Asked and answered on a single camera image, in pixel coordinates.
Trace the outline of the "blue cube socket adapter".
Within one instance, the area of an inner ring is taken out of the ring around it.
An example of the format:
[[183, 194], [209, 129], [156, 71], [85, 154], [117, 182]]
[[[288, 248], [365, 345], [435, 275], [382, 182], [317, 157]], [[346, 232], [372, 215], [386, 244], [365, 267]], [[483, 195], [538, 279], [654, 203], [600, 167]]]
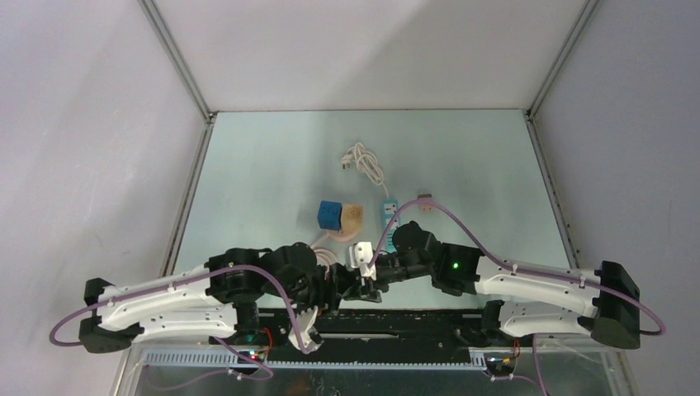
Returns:
[[319, 203], [317, 222], [321, 229], [339, 231], [342, 228], [343, 204], [335, 201], [322, 200]]

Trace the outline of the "yellow cube socket adapter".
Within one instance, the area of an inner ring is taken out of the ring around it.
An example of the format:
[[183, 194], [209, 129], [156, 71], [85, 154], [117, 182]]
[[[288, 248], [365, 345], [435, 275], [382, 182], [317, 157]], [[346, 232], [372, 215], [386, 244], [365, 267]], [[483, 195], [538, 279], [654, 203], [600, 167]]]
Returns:
[[340, 216], [341, 230], [344, 233], [360, 233], [363, 226], [364, 209], [358, 204], [343, 204]]

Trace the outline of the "small pink plug adapter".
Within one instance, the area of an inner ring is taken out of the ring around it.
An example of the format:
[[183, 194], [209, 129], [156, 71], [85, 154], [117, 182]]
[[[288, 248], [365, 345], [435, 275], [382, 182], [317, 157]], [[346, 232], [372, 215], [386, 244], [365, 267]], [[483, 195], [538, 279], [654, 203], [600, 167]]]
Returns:
[[421, 211], [429, 212], [434, 209], [433, 195], [432, 194], [421, 194], [418, 195], [417, 200], [419, 201], [418, 207]]

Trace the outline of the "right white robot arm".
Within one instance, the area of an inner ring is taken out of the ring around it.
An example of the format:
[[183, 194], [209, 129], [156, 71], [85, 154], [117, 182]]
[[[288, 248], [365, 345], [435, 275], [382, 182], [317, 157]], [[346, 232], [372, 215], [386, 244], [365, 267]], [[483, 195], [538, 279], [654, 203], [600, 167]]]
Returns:
[[492, 345], [510, 337], [579, 334], [607, 347], [641, 346], [641, 292], [623, 265], [562, 270], [505, 260], [477, 247], [438, 241], [411, 221], [392, 235], [395, 250], [377, 253], [369, 242], [348, 248], [345, 266], [360, 274], [359, 299], [379, 301], [391, 283], [429, 277], [434, 288], [460, 297], [486, 295], [480, 334]]

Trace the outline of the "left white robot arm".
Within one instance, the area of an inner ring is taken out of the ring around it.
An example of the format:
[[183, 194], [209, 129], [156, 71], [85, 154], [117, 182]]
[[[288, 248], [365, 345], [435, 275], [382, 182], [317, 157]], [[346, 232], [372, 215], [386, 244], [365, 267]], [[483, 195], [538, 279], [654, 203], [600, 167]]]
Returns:
[[235, 247], [180, 274], [134, 286], [88, 280], [80, 346], [96, 354], [170, 337], [216, 337], [253, 345], [269, 334], [258, 300], [279, 297], [297, 322], [302, 313], [335, 310], [338, 261], [321, 261], [306, 243], [271, 248]]

